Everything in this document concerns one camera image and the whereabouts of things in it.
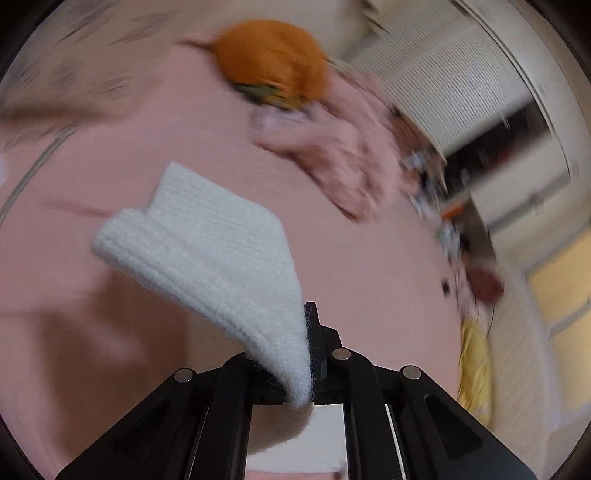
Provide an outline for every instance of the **yellow cloth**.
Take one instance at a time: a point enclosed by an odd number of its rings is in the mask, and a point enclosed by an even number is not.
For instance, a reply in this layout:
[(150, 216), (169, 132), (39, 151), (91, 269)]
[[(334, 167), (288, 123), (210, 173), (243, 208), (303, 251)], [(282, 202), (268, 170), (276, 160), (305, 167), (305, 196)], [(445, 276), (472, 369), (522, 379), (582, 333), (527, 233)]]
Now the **yellow cloth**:
[(487, 426), (492, 416), (491, 355), (480, 326), (470, 319), (462, 322), (460, 391), (457, 401)]

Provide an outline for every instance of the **orange object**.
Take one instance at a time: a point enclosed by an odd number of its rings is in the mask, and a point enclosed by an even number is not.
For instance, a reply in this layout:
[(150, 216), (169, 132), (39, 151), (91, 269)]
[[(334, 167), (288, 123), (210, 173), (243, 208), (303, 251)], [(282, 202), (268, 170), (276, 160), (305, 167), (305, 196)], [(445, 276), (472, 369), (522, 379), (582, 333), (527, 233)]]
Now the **orange object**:
[(451, 205), (446, 210), (441, 213), (441, 218), (443, 220), (451, 220), (458, 215), (460, 215), (464, 211), (464, 205), (458, 203), (457, 205)]
[(295, 25), (250, 20), (212, 48), (222, 73), (253, 100), (299, 108), (324, 94), (328, 65), (316, 40)]

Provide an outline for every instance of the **white cloth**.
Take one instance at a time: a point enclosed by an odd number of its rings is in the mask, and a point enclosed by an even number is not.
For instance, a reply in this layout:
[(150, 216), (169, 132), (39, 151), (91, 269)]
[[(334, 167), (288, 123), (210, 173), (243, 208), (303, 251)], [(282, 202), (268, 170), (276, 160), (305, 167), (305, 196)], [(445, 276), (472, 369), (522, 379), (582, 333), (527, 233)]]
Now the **white cloth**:
[(242, 342), (292, 405), (310, 400), (300, 283), (271, 212), (171, 163), (146, 212), (110, 218), (92, 249)]

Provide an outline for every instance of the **black bracket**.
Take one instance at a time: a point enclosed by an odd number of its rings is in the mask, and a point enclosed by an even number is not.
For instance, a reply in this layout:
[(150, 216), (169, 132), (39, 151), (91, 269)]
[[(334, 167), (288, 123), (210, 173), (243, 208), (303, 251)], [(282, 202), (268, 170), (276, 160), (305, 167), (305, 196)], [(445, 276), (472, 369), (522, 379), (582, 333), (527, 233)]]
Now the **black bracket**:
[[(314, 403), (343, 404), (351, 480), (535, 480), (535, 475), (417, 367), (375, 367), (342, 348), (306, 304)], [(252, 406), (285, 391), (244, 353), (183, 368), (56, 480), (242, 480)]]

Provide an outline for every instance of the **metal screw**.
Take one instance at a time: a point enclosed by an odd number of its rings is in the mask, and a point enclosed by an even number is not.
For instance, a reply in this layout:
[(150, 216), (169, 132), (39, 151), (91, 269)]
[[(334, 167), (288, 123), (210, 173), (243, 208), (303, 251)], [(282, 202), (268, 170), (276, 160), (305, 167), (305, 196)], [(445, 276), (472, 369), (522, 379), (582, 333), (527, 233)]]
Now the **metal screw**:
[(333, 350), (333, 357), (335, 360), (348, 360), (351, 358), (351, 352), (346, 348), (335, 348)]
[(421, 372), (421, 369), (419, 367), (415, 367), (414, 365), (404, 367), (402, 370), (402, 374), (409, 380), (418, 380), (421, 378), (422, 373), (423, 372)]
[(174, 379), (178, 383), (190, 382), (192, 378), (193, 370), (191, 370), (190, 368), (181, 368), (180, 370), (177, 370), (174, 374)]

